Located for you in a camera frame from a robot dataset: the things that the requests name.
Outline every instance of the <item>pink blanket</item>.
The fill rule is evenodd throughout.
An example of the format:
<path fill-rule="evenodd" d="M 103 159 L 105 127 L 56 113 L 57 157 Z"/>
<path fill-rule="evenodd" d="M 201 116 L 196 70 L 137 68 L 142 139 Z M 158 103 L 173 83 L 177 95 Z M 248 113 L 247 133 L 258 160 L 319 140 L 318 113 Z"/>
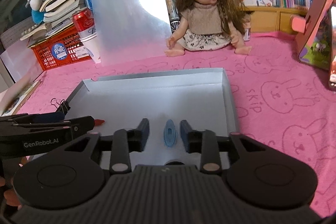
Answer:
<path fill-rule="evenodd" d="M 309 164 L 319 184 L 311 207 L 322 217 L 336 210 L 336 94 L 327 90 L 327 73 L 296 61 L 293 36 L 255 34 L 249 56 L 230 47 L 214 52 L 150 58 L 113 67 L 84 61 L 46 71 L 42 84 L 20 113 L 55 111 L 82 79 L 99 76 L 223 67 L 235 99 L 241 132 Z"/>

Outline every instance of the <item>red soda can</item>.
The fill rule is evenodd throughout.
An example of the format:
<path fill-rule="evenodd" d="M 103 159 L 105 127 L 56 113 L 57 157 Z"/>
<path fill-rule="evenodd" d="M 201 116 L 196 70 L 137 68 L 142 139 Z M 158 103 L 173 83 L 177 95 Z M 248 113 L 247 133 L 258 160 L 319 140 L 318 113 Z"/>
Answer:
<path fill-rule="evenodd" d="M 93 13 L 88 8 L 74 14 L 72 16 L 72 21 L 81 39 L 88 37 L 89 35 L 93 35 L 96 32 Z"/>

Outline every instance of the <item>ribbed black surface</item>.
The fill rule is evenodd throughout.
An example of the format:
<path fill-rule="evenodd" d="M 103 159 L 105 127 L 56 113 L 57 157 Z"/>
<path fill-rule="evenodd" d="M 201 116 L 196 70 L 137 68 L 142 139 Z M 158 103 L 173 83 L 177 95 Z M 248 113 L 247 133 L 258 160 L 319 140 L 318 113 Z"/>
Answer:
<path fill-rule="evenodd" d="M 308 206 L 290 211 L 254 208 L 235 197 L 221 177 L 194 166 L 137 166 L 114 175 L 100 194 L 78 207 L 43 211 L 23 207 L 17 224 L 312 224 Z"/>

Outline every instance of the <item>basket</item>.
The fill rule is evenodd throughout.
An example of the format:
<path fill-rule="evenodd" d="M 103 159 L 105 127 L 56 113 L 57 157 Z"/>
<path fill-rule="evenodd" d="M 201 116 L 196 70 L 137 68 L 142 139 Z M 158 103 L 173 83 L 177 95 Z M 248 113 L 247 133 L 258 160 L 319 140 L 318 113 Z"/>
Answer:
<path fill-rule="evenodd" d="M 47 39 L 31 49 L 34 51 L 43 71 L 61 67 L 71 63 L 85 61 L 91 57 L 77 57 L 74 49 L 82 47 L 75 26 Z"/>

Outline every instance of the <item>floral skirt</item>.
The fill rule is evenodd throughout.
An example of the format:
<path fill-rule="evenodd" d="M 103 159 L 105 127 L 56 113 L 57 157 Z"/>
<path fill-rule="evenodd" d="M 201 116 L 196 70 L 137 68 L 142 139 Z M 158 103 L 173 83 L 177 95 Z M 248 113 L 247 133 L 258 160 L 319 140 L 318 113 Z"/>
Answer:
<path fill-rule="evenodd" d="M 188 51 L 214 51 L 230 44 L 231 37 L 221 33 L 195 34 L 188 29 L 177 42 Z"/>

